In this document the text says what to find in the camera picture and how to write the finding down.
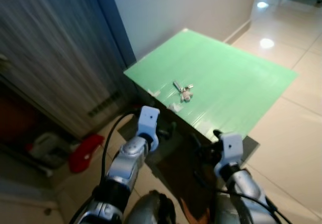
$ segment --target white wall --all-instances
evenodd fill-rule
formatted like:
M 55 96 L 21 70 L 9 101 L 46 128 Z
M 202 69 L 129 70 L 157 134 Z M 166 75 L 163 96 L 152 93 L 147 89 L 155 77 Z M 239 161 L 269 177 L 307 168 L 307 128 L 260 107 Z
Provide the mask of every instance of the white wall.
M 250 19 L 254 0 L 115 0 L 139 60 L 183 28 L 223 41 Z

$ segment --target white container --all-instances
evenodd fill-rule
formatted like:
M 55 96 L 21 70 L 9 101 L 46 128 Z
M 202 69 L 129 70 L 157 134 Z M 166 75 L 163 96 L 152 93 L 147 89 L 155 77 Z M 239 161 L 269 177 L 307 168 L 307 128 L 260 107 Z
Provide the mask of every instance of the white container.
M 69 144 L 52 132 L 40 135 L 29 150 L 31 156 L 53 168 L 65 163 L 70 153 Z

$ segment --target wall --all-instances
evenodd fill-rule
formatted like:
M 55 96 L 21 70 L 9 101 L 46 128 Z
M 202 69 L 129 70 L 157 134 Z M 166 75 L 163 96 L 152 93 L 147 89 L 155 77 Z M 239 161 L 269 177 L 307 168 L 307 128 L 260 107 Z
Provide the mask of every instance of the wall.
M 128 105 L 133 85 L 97 0 L 0 0 L 0 14 L 11 64 L 0 81 L 75 137 Z
M 183 28 L 225 40 L 250 19 L 254 0 L 115 0 L 136 59 Z

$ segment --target baseboard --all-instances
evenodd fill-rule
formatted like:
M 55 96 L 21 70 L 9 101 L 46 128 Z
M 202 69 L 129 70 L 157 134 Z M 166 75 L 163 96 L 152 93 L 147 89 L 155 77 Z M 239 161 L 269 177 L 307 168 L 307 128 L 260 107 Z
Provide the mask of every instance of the baseboard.
M 235 30 L 228 38 L 224 40 L 226 44 L 232 44 L 235 42 L 241 35 L 243 35 L 251 26 L 251 20 L 242 24 L 237 30 Z

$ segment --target table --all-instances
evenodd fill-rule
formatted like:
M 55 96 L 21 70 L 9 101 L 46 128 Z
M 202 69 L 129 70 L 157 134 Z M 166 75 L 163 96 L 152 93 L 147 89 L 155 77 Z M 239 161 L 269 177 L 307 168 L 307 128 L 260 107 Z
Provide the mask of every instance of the table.
M 160 91 L 155 98 L 163 105 L 180 105 L 175 114 L 210 141 L 213 129 L 245 137 L 296 78 L 292 70 L 187 29 L 124 73 L 145 91 Z M 194 85 L 190 102 L 180 102 L 174 80 Z

